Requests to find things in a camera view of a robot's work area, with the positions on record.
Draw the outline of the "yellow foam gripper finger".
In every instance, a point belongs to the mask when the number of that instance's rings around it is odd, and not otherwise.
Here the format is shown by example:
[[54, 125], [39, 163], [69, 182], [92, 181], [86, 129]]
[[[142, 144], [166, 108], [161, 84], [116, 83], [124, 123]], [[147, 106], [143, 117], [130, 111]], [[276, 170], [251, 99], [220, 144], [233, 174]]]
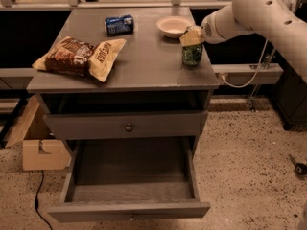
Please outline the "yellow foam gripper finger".
[[182, 46], [193, 46], [202, 44], [204, 42], [204, 37], [199, 26], [190, 26], [186, 29], [183, 36], [179, 38]]

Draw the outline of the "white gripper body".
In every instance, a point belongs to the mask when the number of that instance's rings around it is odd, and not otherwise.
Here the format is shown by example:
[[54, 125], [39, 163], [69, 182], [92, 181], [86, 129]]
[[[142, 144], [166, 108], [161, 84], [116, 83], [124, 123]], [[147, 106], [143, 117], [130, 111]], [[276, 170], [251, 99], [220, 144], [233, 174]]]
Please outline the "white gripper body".
[[225, 6], [207, 15], [201, 22], [205, 42], [218, 44], [241, 35], [251, 35], [234, 17], [232, 7]]

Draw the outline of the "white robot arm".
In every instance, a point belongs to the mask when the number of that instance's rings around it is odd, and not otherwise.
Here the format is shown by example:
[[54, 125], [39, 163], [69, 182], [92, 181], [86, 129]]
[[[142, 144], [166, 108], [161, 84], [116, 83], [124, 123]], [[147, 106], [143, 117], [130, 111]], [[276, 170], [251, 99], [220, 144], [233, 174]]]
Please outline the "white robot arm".
[[289, 9], [295, 0], [232, 0], [193, 26], [192, 37], [180, 41], [218, 44], [239, 35], [267, 39], [296, 73], [307, 81], [307, 23]]

